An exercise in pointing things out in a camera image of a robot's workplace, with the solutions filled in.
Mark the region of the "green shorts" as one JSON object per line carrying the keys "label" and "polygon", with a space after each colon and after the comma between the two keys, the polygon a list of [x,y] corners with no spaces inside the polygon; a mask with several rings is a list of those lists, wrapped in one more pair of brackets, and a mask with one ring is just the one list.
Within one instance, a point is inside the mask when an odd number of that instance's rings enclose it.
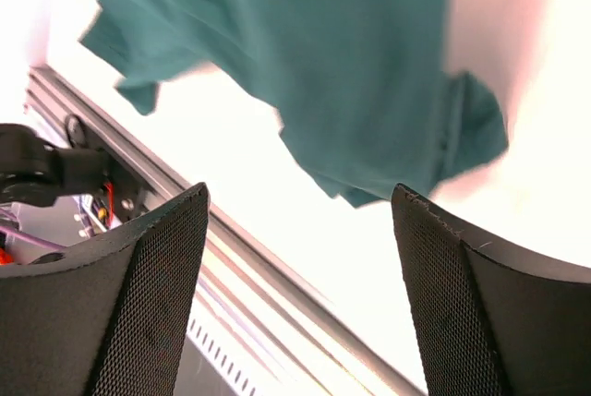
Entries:
{"label": "green shorts", "polygon": [[160,84],[218,66],[275,108],[293,158],[359,207],[397,184],[428,194],[500,156],[501,109],[443,70],[447,0],[97,0],[83,45],[143,115]]}

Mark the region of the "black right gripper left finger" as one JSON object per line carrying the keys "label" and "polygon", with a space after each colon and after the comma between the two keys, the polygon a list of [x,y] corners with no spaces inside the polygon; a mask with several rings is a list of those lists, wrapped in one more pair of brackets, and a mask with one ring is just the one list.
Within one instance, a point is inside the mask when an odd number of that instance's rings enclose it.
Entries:
{"label": "black right gripper left finger", "polygon": [[60,259],[1,269],[5,395],[170,395],[209,218],[198,184]]}

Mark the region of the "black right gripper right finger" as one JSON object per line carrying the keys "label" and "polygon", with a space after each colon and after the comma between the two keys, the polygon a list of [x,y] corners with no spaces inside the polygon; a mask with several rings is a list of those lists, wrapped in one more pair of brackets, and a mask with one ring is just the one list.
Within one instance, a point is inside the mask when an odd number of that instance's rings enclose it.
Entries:
{"label": "black right gripper right finger", "polygon": [[590,271],[509,242],[404,185],[404,284],[432,395],[586,395]]}

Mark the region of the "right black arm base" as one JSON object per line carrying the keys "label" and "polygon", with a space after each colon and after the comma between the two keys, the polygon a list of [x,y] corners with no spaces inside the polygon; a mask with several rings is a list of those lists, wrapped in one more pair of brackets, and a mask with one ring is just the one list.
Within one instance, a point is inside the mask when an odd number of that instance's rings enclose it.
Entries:
{"label": "right black arm base", "polygon": [[48,208],[61,197],[89,195],[102,223],[137,217],[147,183],[79,116],[67,115],[64,131],[68,146],[61,148],[28,126],[1,125],[1,202]]}

